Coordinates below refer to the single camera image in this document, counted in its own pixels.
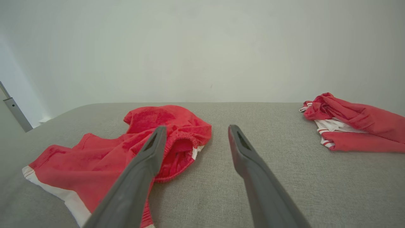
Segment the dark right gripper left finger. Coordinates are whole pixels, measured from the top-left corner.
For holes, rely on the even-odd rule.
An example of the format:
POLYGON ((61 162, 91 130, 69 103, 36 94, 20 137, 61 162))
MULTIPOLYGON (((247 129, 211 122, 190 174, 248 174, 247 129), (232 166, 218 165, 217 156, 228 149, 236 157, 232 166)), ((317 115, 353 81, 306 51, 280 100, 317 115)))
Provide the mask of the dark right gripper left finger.
POLYGON ((149 189, 164 157, 167 130, 159 126, 110 188, 85 228, 139 228, 149 189))

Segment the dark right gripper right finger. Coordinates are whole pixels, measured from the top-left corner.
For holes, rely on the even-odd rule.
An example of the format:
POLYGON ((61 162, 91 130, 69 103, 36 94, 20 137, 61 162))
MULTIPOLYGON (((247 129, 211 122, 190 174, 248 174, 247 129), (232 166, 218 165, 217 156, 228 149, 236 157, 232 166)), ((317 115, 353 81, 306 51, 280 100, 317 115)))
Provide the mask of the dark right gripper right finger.
POLYGON ((243 178, 256 228, 309 228, 298 209, 264 160, 237 125, 228 138, 236 172, 243 178))

